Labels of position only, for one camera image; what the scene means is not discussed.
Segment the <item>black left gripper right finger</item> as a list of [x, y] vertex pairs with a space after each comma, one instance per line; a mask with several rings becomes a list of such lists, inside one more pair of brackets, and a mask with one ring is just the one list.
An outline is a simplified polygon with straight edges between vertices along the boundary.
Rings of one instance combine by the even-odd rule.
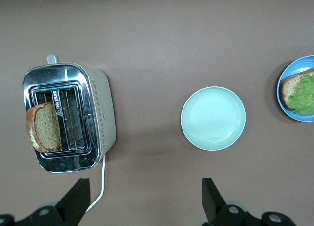
[[207, 218], [205, 226], [293, 226], [294, 221], [278, 212], [265, 212], [260, 218], [243, 207], [224, 201], [211, 178], [202, 179], [202, 207]]

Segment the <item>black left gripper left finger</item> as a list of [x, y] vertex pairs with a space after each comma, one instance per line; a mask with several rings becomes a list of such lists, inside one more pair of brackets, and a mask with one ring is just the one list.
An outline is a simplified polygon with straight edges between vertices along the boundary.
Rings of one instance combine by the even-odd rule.
[[24, 219], [16, 221], [2, 214], [2, 226], [77, 226], [90, 206], [90, 180], [79, 179], [56, 205], [43, 206]]

